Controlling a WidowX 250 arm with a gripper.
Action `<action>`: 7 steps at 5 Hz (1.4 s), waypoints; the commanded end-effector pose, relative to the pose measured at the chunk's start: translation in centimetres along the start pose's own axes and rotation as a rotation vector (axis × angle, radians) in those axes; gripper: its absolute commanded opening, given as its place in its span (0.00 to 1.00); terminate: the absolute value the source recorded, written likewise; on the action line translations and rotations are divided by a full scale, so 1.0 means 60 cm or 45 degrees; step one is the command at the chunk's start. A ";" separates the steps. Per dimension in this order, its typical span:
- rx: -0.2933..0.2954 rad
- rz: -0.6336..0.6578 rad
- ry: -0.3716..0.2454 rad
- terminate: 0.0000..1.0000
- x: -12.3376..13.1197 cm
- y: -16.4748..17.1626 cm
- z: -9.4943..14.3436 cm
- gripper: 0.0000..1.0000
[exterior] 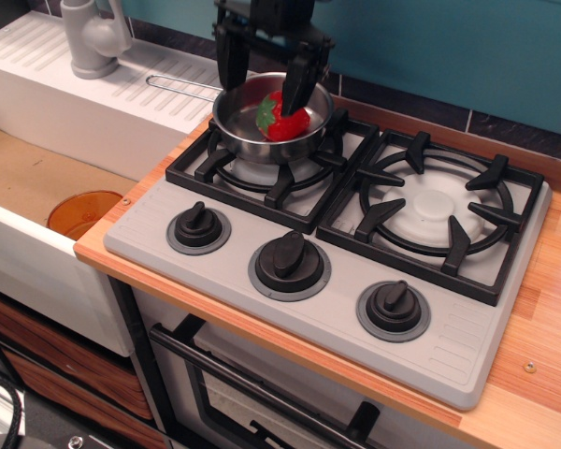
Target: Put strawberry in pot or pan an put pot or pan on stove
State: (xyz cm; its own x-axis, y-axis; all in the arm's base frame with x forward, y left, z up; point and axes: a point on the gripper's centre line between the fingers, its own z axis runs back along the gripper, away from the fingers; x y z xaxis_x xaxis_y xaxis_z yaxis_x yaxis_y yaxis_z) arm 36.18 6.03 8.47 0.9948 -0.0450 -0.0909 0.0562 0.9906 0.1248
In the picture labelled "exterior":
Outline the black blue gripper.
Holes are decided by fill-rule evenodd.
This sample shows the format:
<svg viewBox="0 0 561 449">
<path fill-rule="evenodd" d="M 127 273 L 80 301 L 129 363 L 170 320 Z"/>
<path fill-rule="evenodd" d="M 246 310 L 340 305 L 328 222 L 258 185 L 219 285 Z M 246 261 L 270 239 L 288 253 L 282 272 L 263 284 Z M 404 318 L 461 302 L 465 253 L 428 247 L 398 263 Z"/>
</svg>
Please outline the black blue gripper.
<svg viewBox="0 0 561 449">
<path fill-rule="evenodd" d="M 281 115 L 304 108 L 329 71 L 334 39 L 311 23 L 314 1 L 217 1 L 214 24 L 219 79 L 226 91 L 247 78 L 250 50 L 287 51 Z"/>
</svg>

